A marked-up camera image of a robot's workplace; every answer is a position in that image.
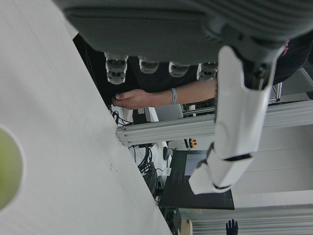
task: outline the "white table surface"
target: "white table surface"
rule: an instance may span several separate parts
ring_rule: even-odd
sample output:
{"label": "white table surface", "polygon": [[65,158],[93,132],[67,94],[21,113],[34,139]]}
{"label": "white table surface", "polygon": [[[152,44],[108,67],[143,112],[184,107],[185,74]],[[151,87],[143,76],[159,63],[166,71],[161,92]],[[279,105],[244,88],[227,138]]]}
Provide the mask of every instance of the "white table surface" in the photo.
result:
{"label": "white table surface", "polygon": [[26,156],[0,235],[170,234],[58,9],[0,5],[0,123]]}

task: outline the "black monitor screen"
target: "black monitor screen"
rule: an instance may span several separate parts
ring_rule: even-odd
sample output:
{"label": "black monitor screen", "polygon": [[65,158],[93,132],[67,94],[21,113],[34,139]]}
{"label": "black monitor screen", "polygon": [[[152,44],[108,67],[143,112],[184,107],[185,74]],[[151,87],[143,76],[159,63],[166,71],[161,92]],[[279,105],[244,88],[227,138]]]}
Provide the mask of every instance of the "black monitor screen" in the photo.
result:
{"label": "black monitor screen", "polygon": [[225,193],[194,195],[189,178],[199,161],[206,159],[207,151],[175,151],[171,173],[167,177],[160,201],[162,207],[234,210],[231,190]]}

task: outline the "black cable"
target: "black cable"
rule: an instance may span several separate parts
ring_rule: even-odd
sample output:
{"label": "black cable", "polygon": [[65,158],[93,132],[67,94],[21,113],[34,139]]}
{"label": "black cable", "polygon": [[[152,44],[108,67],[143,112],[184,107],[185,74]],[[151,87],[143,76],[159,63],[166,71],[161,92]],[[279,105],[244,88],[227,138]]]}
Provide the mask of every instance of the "black cable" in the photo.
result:
{"label": "black cable", "polygon": [[135,150],[135,147],[134,146],[132,146],[133,147],[133,149],[134,149],[134,157],[135,157],[135,162],[136,162],[136,150]]}
{"label": "black cable", "polygon": [[86,45],[85,41],[84,41],[84,46],[85,46],[85,59],[86,59],[86,63],[87,63],[87,69],[88,69],[88,72],[91,74],[91,78],[93,79],[93,82],[95,83],[96,88],[98,88],[98,84],[97,84],[96,78],[94,76],[92,64],[91,64],[91,61],[90,61],[90,58],[89,58],[87,45]]}

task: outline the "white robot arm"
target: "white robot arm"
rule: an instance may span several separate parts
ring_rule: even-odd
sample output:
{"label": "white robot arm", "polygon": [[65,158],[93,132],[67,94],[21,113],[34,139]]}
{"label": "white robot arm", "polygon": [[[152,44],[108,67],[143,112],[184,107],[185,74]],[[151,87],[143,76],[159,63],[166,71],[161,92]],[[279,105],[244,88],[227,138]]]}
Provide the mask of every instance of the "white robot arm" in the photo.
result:
{"label": "white robot arm", "polygon": [[235,51],[224,46],[219,53],[215,142],[209,155],[189,179],[195,194],[226,192],[241,177],[258,150],[278,50],[268,84],[259,90],[245,86],[243,63]]}

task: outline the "blue glove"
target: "blue glove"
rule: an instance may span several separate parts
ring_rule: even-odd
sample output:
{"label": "blue glove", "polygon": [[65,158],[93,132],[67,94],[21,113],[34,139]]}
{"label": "blue glove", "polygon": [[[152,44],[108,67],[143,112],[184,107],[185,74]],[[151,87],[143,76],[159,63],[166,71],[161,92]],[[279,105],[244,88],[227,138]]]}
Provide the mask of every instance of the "blue glove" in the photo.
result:
{"label": "blue glove", "polygon": [[235,220],[232,219],[232,221],[228,221],[226,223],[226,235],[237,235],[238,234],[238,223]]}

